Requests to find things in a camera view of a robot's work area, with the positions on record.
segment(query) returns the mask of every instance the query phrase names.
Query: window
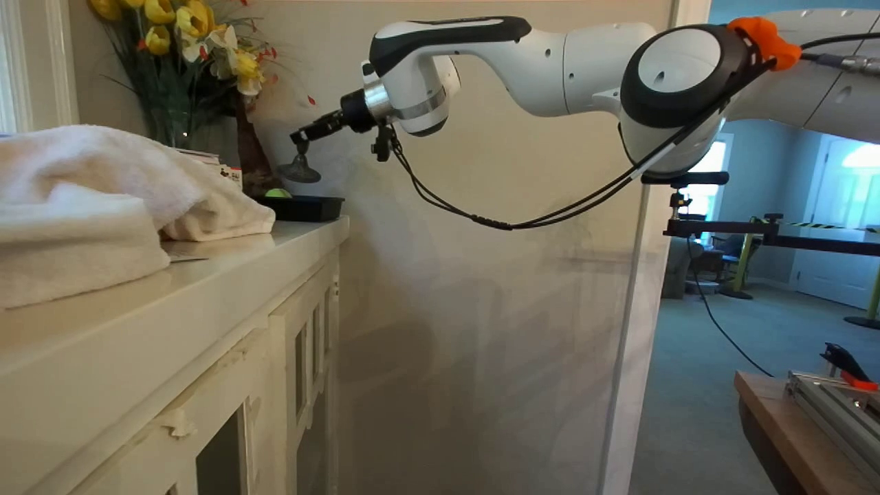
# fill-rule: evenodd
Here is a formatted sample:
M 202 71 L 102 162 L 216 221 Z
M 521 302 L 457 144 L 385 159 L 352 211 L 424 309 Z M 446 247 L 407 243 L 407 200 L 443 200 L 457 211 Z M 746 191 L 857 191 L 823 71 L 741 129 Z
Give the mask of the window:
M 15 31 L 18 9 L 15 4 L 0 4 L 0 134 L 10 134 L 21 129 L 18 118 L 18 79 L 15 79 Z
M 0 132 L 76 122 L 69 4 L 0 0 Z
M 828 134 L 805 217 L 846 231 L 880 226 L 880 145 Z
M 725 155 L 728 155 L 728 134 L 719 134 L 710 155 L 691 167 L 693 173 L 718 173 L 725 171 Z M 684 207 L 684 215 L 706 215 L 706 221 L 714 221 L 719 188 L 718 185 L 691 185 L 688 191 L 691 207 Z

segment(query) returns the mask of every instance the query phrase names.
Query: black object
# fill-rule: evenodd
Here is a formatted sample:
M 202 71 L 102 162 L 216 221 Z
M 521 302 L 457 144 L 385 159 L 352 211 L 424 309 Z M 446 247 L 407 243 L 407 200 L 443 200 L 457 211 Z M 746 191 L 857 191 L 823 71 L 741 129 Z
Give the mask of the black object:
M 377 126 L 378 126 L 378 134 L 377 134 L 377 144 L 374 144 L 374 155 L 377 155 L 378 162 L 387 162 L 389 145 L 396 140 L 394 125 L 387 118 L 383 118 Z
M 795 251 L 828 251 L 828 254 L 854 254 L 854 257 L 880 257 L 880 243 L 840 243 L 840 240 L 823 240 L 823 237 L 781 237 L 777 235 L 777 215 L 765 215 L 762 221 L 750 222 L 714 222 L 714 221 L 682 221 L 673 217 L 666 222 L 666 237 L 693 237 L 704 231 L 724 231 L 724 235 L 762 235 L 762 246 L 776 247 L 795 247 Z
M 274 210 L 277 221 L 290 222 L 333 222 L 340 211 L 340 199 L 323 195 L 255 199 L 255 204 Z
M 326 137 L 339 129 L 343 129 L 350 122 L 347 122 L 347 114 L 343 110 L 333 110 L 326 115 L 318 115 L 315 122 L 311 122 L 308 126 L 299 126 L 290 140 L 296 145 L 299 155 L 308 151 L 308 144 L 311 140 L 318 140 L 318 137 Z
M 289 166 L 274 167 L 274 173 L 281 180 L 290 180 L 290 181 L 318 181 L 322 180 L 322 173 L 308 166 L 306 151 L 296 151 L 296 158 Z
M 846 371 L 849 378 L 869 382 L 869 375 L 857 367 L 857 360 L 854 360 L 845 346 L 828 341 L 823 358 L 824 358 L 834 369 L 840 369 L 840 371 Z
M 680 210 L 688 210 L 691 204 L 693 204 L 693 199 L 688 199 L 688 195 L 680 192 L 680 191 L 675 191 L 673 195 L 667 195 L 667 207 L 675 210 L 675 211 L 680 211 Z
M 880 319 L 872 319 L 872 316 L 845 316 L 845 323 L 857 325 L 857 327 L 869 327 L 869 331 L 880 331 Z
M 691 188 L 691 185 L 725 185 L 730 177 L 725 171 L 719 173 L 682 173 L 682 177 L 641 177 L 641 185 L 671 185 L 673 191 Z

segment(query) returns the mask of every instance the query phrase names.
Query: white cabinet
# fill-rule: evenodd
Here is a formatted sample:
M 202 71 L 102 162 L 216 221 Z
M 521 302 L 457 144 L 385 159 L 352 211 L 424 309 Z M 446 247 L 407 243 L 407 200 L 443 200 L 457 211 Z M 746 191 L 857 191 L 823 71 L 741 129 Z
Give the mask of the white cabinet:
M 0 393 L 13 408 L 0 408 L 0 493 L 336 493 L 339 243 L 336 226 L 293 229 L 172 268 L 172 288 L 134 284 L 70 306 L 117 301 L 109 314 L 66 302 L 3 314 Z M 180 298 L 207 301 L 189 309 Z M 46 334 L 58 312 L 69 325 Z M 160 325 L 169 316 L 198 325 Z M 59 378 L 69 353 L 79 367 Z

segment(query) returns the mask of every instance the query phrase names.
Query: black cable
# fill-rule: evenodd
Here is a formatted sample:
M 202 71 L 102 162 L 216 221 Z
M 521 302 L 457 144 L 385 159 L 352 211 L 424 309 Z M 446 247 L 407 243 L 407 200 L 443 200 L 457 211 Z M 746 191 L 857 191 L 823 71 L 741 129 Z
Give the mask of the black cable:
M 755 79 L 758 75 L 765 75 L 768 70 L 772 70 L 772 60 L 758 63 L 747 78 L 741 78 L 741 82 L 730 86 L 730 88 L 725 92 L 724 101 L 730 99 L 735 93 L 740 93 L 747 82 L 752 82 L 752 79 Z M 387 140 L 387 149 L 394 151 L 394 158 L 398 159 L 398 166 L 407 171 L 416 192 L 417 192 L 427 204 L 431 204 L 431 207 L 438 207 L 438 210 L 443 210 L 443 211 L 466 217 L 466 221 L 472 221 L 472 222 L 479 222 L 479 226 L 486 226 L 486 229 L 497 229 L 497 231 L 524 231 L 524 229 L 543 229 L 543 226 L 556 226 L 556 222 L 572 221 L 572 217 L 586 215 L 586 211 L 597 210 L 600 204 L 609 200 L 616 192 L 622 192 L 622 191 L 631 181 L 634 173 L 641 173 L 644 167 L 649 167 L 649 166 L 652 166 L 656 158 L 663 158 L 667 149 L 680 145 L 680 144 L 682 144 L 693 129 L 697 129 L 700 125 L 704 125 L 704 118 L 696 118 L 693 125 L 675 129 L 667 140 L 663 140 L 663 144 L 659 144 L 652 155 L 645 155 L 637 166 L 626 167 L 626 171 L 618 173 L 616 180 L 604 181 L 600 191 L 583 195 L 581 200 L 567 204 L 567 207 L 560 207 L 560 210 L 553 210 L 553 211 L 546 211 L 546 215 L 542 215 L 542 217 L 534 217 L 534 221 L 524 221 L 524 222 L 502 222 L 502 221 L 494 221 L 494 217 L 469 215 L 469 211 L 447 204 L 446 199 L 440 199 L 431 188 L 427 188 L 427 185 L 416 177 L 416 171 L 413 171 L 413 166 L 409 166 L 409 159 L 407 159 L 407 155 L 405 155 L 405 145 L 398 144 L 394 126 L 385 129 L 385 132 L 387 132 L 385 140 Z
M 823 46 L 823 44 L 865 41 L 865 39 L 880 39 L 880 33 L 853 33 L 853 35 L 814 39 L 814 41 L 799 44 L 799 50 L 812 50 L 812 46 Z
M 570 217 L 578 217 L 578 215 L 583 215 L 583 211 L 604 204 L 604 200 L 614 199 L 618 191 L 623 191 L 623 188 L 631 181 L 630 177 L 631 177 L 631 171 L 634 171 L 634 167 L 623 171 L 622 177 L 609 180 L 608 185 L 603 185 L 600 191 L 589 192 L 586 199 L 581 199 L 581 200 L 575 200 L 575 204 L 570 204 L 570 207 L 560 207 L 560 210 L 556 210 L 556 211 L 550 211 L 550 215 L 542 215 L 542 217 L 534 217 L 534 221 L 524 221 L 524 222 L 502 222 L 502 221 L 469 215 L 469 211 L 447 204 L 446 199 L 440 199 L 431 188 L 427 188 L 427 185 L 416 177 L 416 171 L 413 171 L 413 166 L 409 166 L 409 159 L 407 159 L 407 155 L 405 155 L 405 145 L 396 140 L 396 134 L 389 134 L 389 151 L 394 151 L 394 158 L 398 159 L 398 166 L 407 171 L 416 192 L 417 192 L 427 204 L 431 204 L 431 207 L 438 207 L 438 210 L 443 210 L 443 211 L 466 217 L 466 221 L 472 221 L 472 222 L 479 222 L 479 226 L 497 229 L 497 231 L 543 229 L 543 226 L 553 226 L 553 222 L 563 222 L 563 221 L 570 221 Z
M 824 56 L 820 56 L 820 53 L 799 53 L 799 60 L 823 63 L 823 60 L 824 60 Z
M 710 306 L 710 301 L 706 301 L 706 291 L 697 286 L 697 272 L 691 270 L 691 259 L 693 259 L 693 254 L 691 254 L 691 237 L 688 237 L 688 272 L 691 272 L 691 277 L 693 277 L 693 288 L 696 288 L 697 301 L 704 302 L 704 312 L 706 312 L 710 323 L 711 323 L 714 331 L 740 353 L 741 360 L 747 360 L 747 364 L 750 364 L 755 371 L 762 371 L 765 378 L 772 378 L 772 371 L 768 371 L 762 364 L 755 364 L 755 360 L 728 335 L 728 331 L 718 323 L 718 316 L 714 316 L 714 312 L 711 312 L 711 306 Z

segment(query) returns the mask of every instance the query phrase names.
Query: wooden table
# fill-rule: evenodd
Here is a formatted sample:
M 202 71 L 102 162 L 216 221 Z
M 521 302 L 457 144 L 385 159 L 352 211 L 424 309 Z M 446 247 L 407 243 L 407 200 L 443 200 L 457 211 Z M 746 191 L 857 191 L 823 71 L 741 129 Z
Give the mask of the wooden table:
M 873 495 L 876 477 L 790 393 L 785 380 L 737 375 L 741 431 L 777 493 Z

